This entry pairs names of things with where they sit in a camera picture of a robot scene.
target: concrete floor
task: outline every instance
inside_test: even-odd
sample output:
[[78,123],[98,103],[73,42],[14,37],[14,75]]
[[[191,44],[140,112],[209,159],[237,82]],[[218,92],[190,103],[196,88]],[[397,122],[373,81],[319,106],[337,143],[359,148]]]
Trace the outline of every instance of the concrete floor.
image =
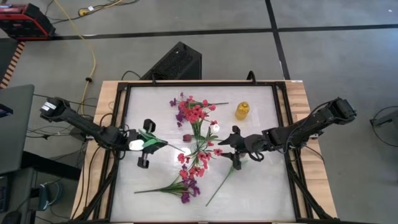
[[[44,11],[50,0],[29,2]],[[104,1],[60,2],[75,15],[81,7]],[[398,19],[398,3],[394,0],[271,3],[278,27],[391,24]],[[55,4],[49,16],[63,18]],[[75,22],[82,34],[271,27],[263,0],[141,0]],[[68,22],[55,27],[59,35],[74,35]],[[357,222],[396,223],[398,150],[375,137],[369,119],[383,107],[398,105],[398,30],[286,32],[280,33],[280,38],[290,76],[304,80],[312,108],[340,96],[358,111],[354,122],[331,126],[320,138],[338,216]],[[203,79],[241,79],[249,70],[257,79],[283,79],[272,33],[98,39],[91,41],[98,66],[87,97],[97,97],[103,80],[119,80],[126,70],[144,74],[178,41],[203,54]],[[10,86],[32,83],[38,94],[79,101],[91,63],[90,52],[80,40],[28,42]],[[31,128],[49,125],[39,118],[43,102],[43,98],[34,98]],[[96,100],[88,103],[95,105]],[[93,114],[94,109],[86,107],[86,113]],[[398,144],[389,128],[378,131],[389,142]],[[80,142],[71,137],[26,142],[27,151],[44,157],[67,154],[79,147]],[[75,165],[73,159],[65,162]],[[65,180],[65,185],[68,190],[54,211],[68,216],[76,183]],[[53,222],[63,220],[49,211],[38,216]]]

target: black box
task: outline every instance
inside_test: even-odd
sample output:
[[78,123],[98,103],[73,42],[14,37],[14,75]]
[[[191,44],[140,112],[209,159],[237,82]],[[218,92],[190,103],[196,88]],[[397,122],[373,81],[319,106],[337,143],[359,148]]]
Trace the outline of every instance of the black box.
[[201,80],[201,53],[178,42],[141,80]]

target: wooden table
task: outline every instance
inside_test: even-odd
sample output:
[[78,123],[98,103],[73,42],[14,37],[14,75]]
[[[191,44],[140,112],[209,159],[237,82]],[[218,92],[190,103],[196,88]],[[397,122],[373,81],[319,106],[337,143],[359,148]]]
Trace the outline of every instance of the wooden table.
[[[206,82],[225,82],[226,80],[206,80]],[[95,112],[94,122],[99,123],[100,119],[104,116],[104,114],[112,113],[113,103],[116,97],[116,89],[119,81],[105,81],[103,82],[101,92],[98,98],[97,109]],[[150,83],[151,81],[130,81],[135,83]],[[200,82],[200,81],[186,81],[180,80],[171,82]],[[250,80],[228,80],[228,82],[251,82]],[[292,111],[293,121],[296,122],[300,119],[305,118],[310,113],[310,107],[308,105],[307,95],[305,93],[304,84],[302,81],[280,81],[280,80],[272,80],[267,82],[285,82],[287,87],[287,95],[289,97],[290,109]],[[121,103],[119,105],[118,115],[116,119],[116,125],[120,125],[121,122],[121,113],[123,111],[123,102],[124,102],[124,94],[121,96]],[[282,94],[279,94],[279,102],[282,108],[282,117],[285,121],[285,125],[287,125],[287,114],[284,109],[284,101],[282,98]],[[103,120],[103,126],[109,125],[111,122],[111,116],[107,116]],[[309,140],[308,146],[312,149],[320,152],[319,144],[317,140]],[[80,202],[80,206],[76,212],[75,216],[78,216],[85,206],[85,203],[89,203],[95,193],[97,192],[101,169],[103,166],[104,154],[105,150],[99,150],[95,154],[95,158],[93,159],[93,163],[91,165],[91,174],[90,174],[90,189],[87,189],[88,186],[88,169],[91,158],[93,157],[94,152],[97,149],[97,143],[91,141],[88,143],[85,157],[85,168],[82,170],[84,172],[84,188],[83,188],[83,197]],[[301,160],[303,164],[305,179],[307,181],[307,187],[311,194],[314,196],[315,200],[323,207],[323,209],[331,216],[336,217],[335,204],[333,203],[333,198],[331,196],[328,177],[326,176],[325,166],[318,155],[314,152],[303,148],[301,154]],[[82,188],[82,178],[83,175],[80,176],[79,185],[76,192],[75,202],[73,204],[72,213],[75,212],[78,202],[80,200],[81,188]],[[306,217],[305,206],[303,202],[303,196],[301,191],[297,189],[298,202],[300,205],[300,213],[302,217]],[[86,193],[88,190],[88,201],[86,202]],[[108,202],[108,190],[104,193],[104,197],[102,198],[101,208],[99,212],[99,218],[104,218],[106,213],[106,204]]]

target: yellow bottle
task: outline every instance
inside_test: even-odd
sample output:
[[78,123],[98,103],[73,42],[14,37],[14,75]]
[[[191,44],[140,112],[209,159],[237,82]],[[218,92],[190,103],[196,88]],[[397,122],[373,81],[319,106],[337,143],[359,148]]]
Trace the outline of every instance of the yellow bottle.
[[248,102],[244,101],[244,102],[240,103],[235,111],[236,119],[243,120],[244,118],[246,118],[249,111],[250,111],[250,106],[249,106]]

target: white table surface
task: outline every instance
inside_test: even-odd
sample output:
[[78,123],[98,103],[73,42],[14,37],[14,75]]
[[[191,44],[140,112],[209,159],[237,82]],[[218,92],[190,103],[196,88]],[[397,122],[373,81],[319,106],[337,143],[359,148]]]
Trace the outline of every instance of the white table surface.
[[[155,135],[177,147],[190,147],[184,143],[184,134],[193,134],[188,122],[177,127],[176,107],[169,101],[179,100],[180,92],[193,95],[210,103],[229,102],[219,105],[210,113],[210,120],[217,120],[221,127],[217,134],[226,139],[232,125],[241,129],[242,136],[260,134],[262,130],[278,126],[272,89],[269,86],[195,86],[195,87],[133,87],[129,99],[126,124],[142,128],[145,119],[156,123]],[[247,118],[238,121],[234,117],[237,105],[247,101],[251,110]],[[208,125],[203,123],[202,135]],[[233,152],[229,146],[221,148]],[[197,177],[201,195],[191,197],[183,204],[174,195],[161,192],[134,194],[135,191],[157,189],[171,184],[181,169],[177,151],[169,146],[149,155],[148,169],[137,166],[141,152],[127,152],[120,162],[118,179],[114,192],[112,222],[216,222],[216,221],[272,221],[294,220],[292,197],[282,154],[265,152],[262,162],[249,160],[242,170],[234,171],[216,194],[209,206],[205,206],[217,187],[229,172],[232,162],[217,157],[209,162],[205,175]]]

